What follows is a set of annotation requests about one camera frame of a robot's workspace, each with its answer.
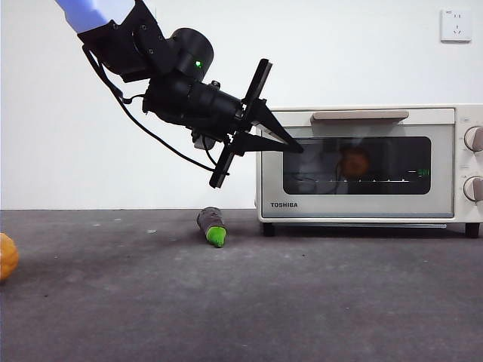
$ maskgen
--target toshiba toaster oven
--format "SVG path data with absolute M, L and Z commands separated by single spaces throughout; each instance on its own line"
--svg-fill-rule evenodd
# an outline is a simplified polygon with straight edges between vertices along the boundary
M 483 105 L 278 109 L 304 152 L 260 152 L 257 211 L 274 225 L 483 220 Z M 267 132 L 260 135 L 271 138 Z

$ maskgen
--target oven door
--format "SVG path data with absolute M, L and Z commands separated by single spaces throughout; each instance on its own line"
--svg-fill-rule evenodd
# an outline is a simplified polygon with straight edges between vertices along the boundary
M 453 217 L 454 110 L 405 112 L 278 112 L 305 152 L 263 152 L 262 216 Z

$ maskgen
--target electrical outlet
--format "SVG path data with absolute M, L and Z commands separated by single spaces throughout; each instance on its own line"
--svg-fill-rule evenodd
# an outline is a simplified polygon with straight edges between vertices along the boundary
M 441 11 L 441 41 L 467 43 L 472 39 L 472 19 L 468 10 Z

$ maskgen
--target orange pumpkin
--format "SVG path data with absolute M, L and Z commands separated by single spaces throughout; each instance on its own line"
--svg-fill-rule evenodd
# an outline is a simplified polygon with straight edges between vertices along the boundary
M 4 233 L 0 236 L 0 281 L 4 281 L 17 267 L 19 256 L 14 241 Z

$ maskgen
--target black cable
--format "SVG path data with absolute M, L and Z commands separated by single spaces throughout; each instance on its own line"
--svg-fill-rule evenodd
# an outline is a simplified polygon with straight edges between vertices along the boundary
M 131 98 L 123 98 L 122 102 L 124 104 L 131 104 L 135 98 L 143 98 L 144 99 L 145 95 L 144 94 L 137 94 L 135 96 L 132 96 Z
M 125 112 L 125 114 L 129 117 L 129 119 L 131 119 L 141 130 L 143 130 L 145 133 L 149 134 L 152 138 L 154 138 L 155 140 L 157 140 L 158 142 L 160 142 L 164 147 L 166 147 L 167 149 L 169 149 L 170 151 L 172 151 L 175 155 L 178 155 L 179 157 L 181 157 L 182 159 L 188 161 L 188 162 L 191 162 L 192 164 L 195 164 L 196 166 L 206 170 L 206 171 L 210 171 L 210 172 L 214 172 L 215 169 L 213 168 L 210 168 L 208 166 L 205 166 L 203 164 L 201 164 L 200 162 L 197 162 L 196 160 L 193 160 L 192 158 L 182 154 L 181 152 L 179 152 L 178 150 L 176 150 L 173 146 L 169 145 L 168 143 L 166 143 L 161 137 L 157 136 L 156 134 L 154 134 L 153 132 L 151 132 L 150 130 L 148 130 L 146 127 L 144 127 L 132 114 L 131 112 L 129 112 L 129 109 L 126 107 L 126 105 L 123 103 L 123 100 L 125 99 L 123 96 L 122 96 L 122 92 L 119 88 L 117 88 L 108 78 L 107 78 L 107 75 L 106 73 L 104 72 L 104 68 L 102 66 L 102 63 L 99 62 L 97 63 L 96 60 L 94 59 L 91 51 L 87 48 L 87 47 L 82 47 L 82 50 L 84 51 L 86 57 L 88 58 L 89 60 L 89 63 L 91 64 L 92 68 L 94 69 L 94 71 L 96 72 L 96 74 L 99 76 L 99 78 L 103 81 L 103 83 L 111 90 L 112 94 L 114 95 L 115 97 L 115 100 L 117 100 L 117 102 L 119 103 L 119 105 L 121 106 L 122 110 Z
M 211 163 L 216 166 L 218 166 L 217 162 L 211 157 L 210 151 L 208 150 L 208 146 L 206 146 L 206 137 L 205 135 L 202 136 L 203 138 L 203 147 L 205 148 L 206 155 L 210 159 Z

